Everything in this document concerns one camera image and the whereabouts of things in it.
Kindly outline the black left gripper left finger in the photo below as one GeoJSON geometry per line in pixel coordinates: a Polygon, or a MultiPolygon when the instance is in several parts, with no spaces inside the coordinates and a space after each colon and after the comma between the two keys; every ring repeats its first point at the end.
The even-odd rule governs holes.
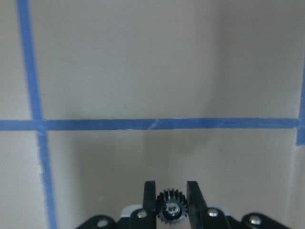
{"type": "Polygon", "coordinates": [[[155,181],[144,183],[142,208],[135,210],[129,219],[129,229],[156,229],[156,186],[155,181]]]}

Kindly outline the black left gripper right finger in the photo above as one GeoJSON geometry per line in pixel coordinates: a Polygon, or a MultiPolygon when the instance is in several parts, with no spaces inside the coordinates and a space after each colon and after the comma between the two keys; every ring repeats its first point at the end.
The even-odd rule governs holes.
{"type": "Polygon", "coordinates": [[[196,181],[187,181],[188,218],[192,229],[229,229],[222,210],[208,207],[196,181]]]}

